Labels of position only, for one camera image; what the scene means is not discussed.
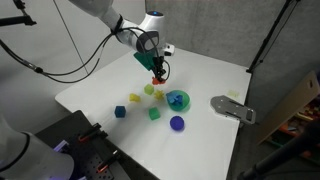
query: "yellow cube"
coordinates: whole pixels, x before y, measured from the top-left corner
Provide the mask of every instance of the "yellow cube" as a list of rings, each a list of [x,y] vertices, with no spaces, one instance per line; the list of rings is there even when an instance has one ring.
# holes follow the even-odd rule
[[[129,96],[129,101],[140,102],[140,96],[131,93]]]

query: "metal bracket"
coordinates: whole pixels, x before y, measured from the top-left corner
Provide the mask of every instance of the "metal bracket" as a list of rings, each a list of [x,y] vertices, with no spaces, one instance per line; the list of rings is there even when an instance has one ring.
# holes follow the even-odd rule
[[[24,2],[22,2],[21,0],[13,0],[13,2],[16,5],[16,7],[21,10],[23,16],[0,19],[0,27],[15,24],[25,24],[26,26],[33,26],[37,24],[37,22],[33,21],[32,18],[26,13]]]
[[[210,100],[211,107],[218,114],[232,117],[245,124],[254,124],[256,112],[226,96],[216,96]]]

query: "gray metal plate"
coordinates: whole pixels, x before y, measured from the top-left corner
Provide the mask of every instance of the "gray metal plate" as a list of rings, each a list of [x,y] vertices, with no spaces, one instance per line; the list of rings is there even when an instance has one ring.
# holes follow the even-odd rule
[[[216,113],[239,120],[245,124],[254,124],[256,112],[226,96],[216,96],[210,101]]]

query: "small toy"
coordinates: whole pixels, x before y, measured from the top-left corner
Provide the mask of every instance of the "small toy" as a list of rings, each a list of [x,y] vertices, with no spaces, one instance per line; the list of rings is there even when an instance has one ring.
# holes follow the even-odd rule
[[[174,90],[167,93],[166,96],[170,108],[174,111],[182,111],[190,102],[189,95],[184,91]]]
[[[182,106],[182,99],[183,96],[180,95],[178,92],[170,92],[168,94],[166,94],[168,102],[170,104],[173,104],[175,106]]]
[[[116,106],[114,114],[116,118],[124,118],[126,116],[126,108],[124,106]]]
[[[163,99],[163,91],[161,90],[157,90],[155,93],[154,93],[154,98],[156,98],[157,100],[162,100]]]
[[[229,90],[227,96],[229,96],[231,99],[238,98],[239,97],[239,92]]]
[[[151,84],[147,84],[144,87],[144,93],[151,95],[154,92],[154,87]]]
[[[181,131],[184,129],[184,120],[180,116],[174,116],[170,120],[170,126],[175,131]]]
[[[159,85],[159,84],[165,84],[165,83],[166,83],[165,80],[163,80],[163,81],[160,82],[157,78],[152,77],[152,84],[153,84],[153,85]]]
[[[129,101],[140,102],[140,96],[131,93],[129,96]]]
[[[160,118],[160,112],[158,110],[158,108],[154,107],[154,108],[150,108],[149,109],[149,117],[151,120],[155,120]]]

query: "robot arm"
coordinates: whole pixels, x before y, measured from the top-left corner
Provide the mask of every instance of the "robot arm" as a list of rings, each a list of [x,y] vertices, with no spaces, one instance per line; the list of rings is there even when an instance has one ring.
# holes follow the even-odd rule
[[[167,44],[165,41],[163,14],[156,11],[148,12],[143,22],[140,25],[137,25],[123,19],[122,16],[113,9],[113,0],[69,1],[88,14],[98,17],[111,29],[111,32],[116,35],[118,41],[126,44],[135,51],[143,54],[148,53],[152,51],[154,45],[156,45],[158,54],[152,59],[153,67],[151,67],[151,70],[154,72],[155,79],[157,79],[158,82],[161,83],[165,81],[165,79],[162,78],[166,73],[162,67],[162,63],[164,61],[164,56],[173,55],[174,46]]]

